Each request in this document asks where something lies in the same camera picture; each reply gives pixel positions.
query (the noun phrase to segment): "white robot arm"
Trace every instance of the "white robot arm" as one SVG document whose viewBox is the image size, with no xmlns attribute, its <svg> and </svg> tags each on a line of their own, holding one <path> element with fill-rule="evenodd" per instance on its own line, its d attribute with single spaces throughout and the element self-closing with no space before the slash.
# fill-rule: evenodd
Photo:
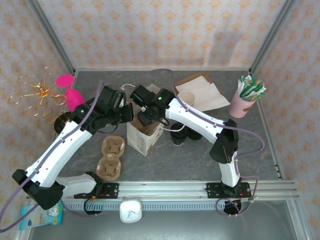
<svg viewBox="0 0 320 240">
<path fill-rule="evenodd" d="M 230 192 L 237 191 L 237 185 L 241 182 L 234 165 L 234 159 L 237 155 L 238 135 L 234 138 L 232 132 L 225 132 L 226 129 L 210 125 L 192 113 L 185 111 L 178 100 L 174 98 L 172 92 L 162 89 L 159 94 L 155 95 L 140 85 L 131 94 L 130 98 L 140 107 L 146 109 L 138 113 L 141 123 L 146 126 L 160 118 L 166 117 L 185 124 L 203 135 L 213 144 L 210 156 L 219 163 L 222 174 L 221 184 L 224 188 L 229 188 Z M 106 124 L 115 125 L 133 120 L 132 105 L 130 103 L 123 105 L 123 102 L 126 102 L 126 96 L 123 91 L 118 88 L 105 86 L 86 124 L 66 138 L 51 153 L 37 174 L 23 187 L 24 191 L 43 209 L 51 208 L 61 198 L 77 194 L 88 194 L 95 189 L 97 182 L 100 182 L 100 180 L 92 172 L 72 177 L 58 177 L 58 174 L 77 149 L 91 138 L 98 129 L 103 128 Z M 90 103 L 92 103 L 92 99 L 75 109 L 70 116 L 70 121 L 65 124 L 59 136 L 34 164 L 29 166 L 25 171 L 21 169 L 16 170 L 12 177 L 18 184 L 21 184 L 34 172 L 34 169 L 36 169 L 57 141 L 79 124 L 88 112 Z M 192 110 L 220 125 L 227 124 L 227 122 L 215 119 L 194 108 Z M 225 142 L 220 139 L 227 141 L 227 143 L 231 142 L 232 147 L 226 147 Z"/>
</svg>

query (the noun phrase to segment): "blue package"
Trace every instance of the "blue package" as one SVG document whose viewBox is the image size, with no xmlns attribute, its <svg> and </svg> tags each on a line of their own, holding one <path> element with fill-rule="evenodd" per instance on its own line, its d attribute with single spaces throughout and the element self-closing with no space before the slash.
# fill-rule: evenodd
<svg viewBox="0 0 320 240">
<path fill-rule="evenodd" d="M 33 206 L 23 206 L 21 208 L 21 217 L 25 215 Z M 33 227 L 44 225 L 60 225 L 62 218 L 63 206 L 58 202 L 52 208 L 43 210 L 40 206 L 33 210 L 19 224 L 19 230 L 26 230 Z"/>
</svg>

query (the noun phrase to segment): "small clock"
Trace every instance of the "small clock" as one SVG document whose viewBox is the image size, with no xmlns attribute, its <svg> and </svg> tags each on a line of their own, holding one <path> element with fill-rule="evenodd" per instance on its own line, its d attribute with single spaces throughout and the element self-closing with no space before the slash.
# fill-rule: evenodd
<svg viewBox="0 0 320 240">
<path fill-rule="evenodd" d="M 120 204 L 120 219 L 125 224 L 138 222 L 142 217 L 142 204 L 136 199 L 124 200 Z"/>
</svg>

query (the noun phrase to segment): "gold wire sculpture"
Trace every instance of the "gold wire sculpture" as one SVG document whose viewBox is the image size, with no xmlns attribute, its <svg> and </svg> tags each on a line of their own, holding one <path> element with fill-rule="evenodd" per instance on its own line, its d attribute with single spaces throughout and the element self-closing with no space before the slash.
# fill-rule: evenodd
<svg viewBox="0 0 320 240">
<path fill-rule="evenodd" d="M 57 118 L 59 118 L 59 115 L 53 118 L 53 110 L 49 109 L 48 107 L 48 99 L 53 99 L 54 104 L 61 106 L 66 103 L 66 96 L 63 94 L 57 94 L 56 91 L 52 90 L 52 88 L 56 85 L 56 83 L 52 84 L 51 86 L 46 84 L 46 77 L 51 75 L 54 72 L 54 69 L 52 67 L 46 66 L 42 69 L 43 73 L 43 80 L 42 82 L 38 83 L 37 85 L 33 85 L 31 82 L 29 82 L 30 77 L 28 75 L 22 75 L 18 77 L 16 82 L 20 85 L 29 85 L 32 88 L 32 91 L 28 94 L 14 94 L 11 97 L 8 98 L 8 104 L 14 106 L 21 102 L 23 98 L 26 97 L 37 97 L 37 100 L 31 104 L 31 106 L 28 107 L 26 110 L 26 114 L 29 117 L 35 117 L 40 114 L 40 112 L 43 110 L 42 117 L 46 118 L 49 116 L 47 123 L 50 125 L 52 124 Z"/>
</svg>

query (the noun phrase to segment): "orange patterned wallpaper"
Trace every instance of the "orange patterned wallpaper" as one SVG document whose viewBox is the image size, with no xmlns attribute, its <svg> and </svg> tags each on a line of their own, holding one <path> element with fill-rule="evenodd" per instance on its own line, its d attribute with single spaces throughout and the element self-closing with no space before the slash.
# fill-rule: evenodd
<svg viewBox="0 0 320 240">
<path fill-rule="evenodd" d="M 258 77 L 287 179 L 298 180 L 314 239 L 320 236 L 320 4 L 298 0 Z"/>
<path fill-rule="evenodd" d="M 74 68 L 249 68 L 285 0 L 40 0 Z"/>
<path fill-rule="evenodd" d="M 22 74 L 30 76 L 37 84 L 42 68 L 54 66 L 55 72 L 47 78 L 55 81 L 66 74 L 49 39 L 27 5 L 26 0 L 2 0 L 0 4 L 0 208 L 17 188 L 12 174 L 16 169 L 25 169 L 38 159 L 51 144 L 54 136 L 52 125 L 41 117 L 25 114 L 30 106 L 22 100 L 16 106 L 7 99 L 17 91 L 16 79 Z M 2 219 L 1 228 L 7 227 L 20 217 L 20 209 L 26 198 L 21 192 L 13 200 Z M 13 239 L 15 228 L 2 233 L 0 239 Z"/>
</svg>

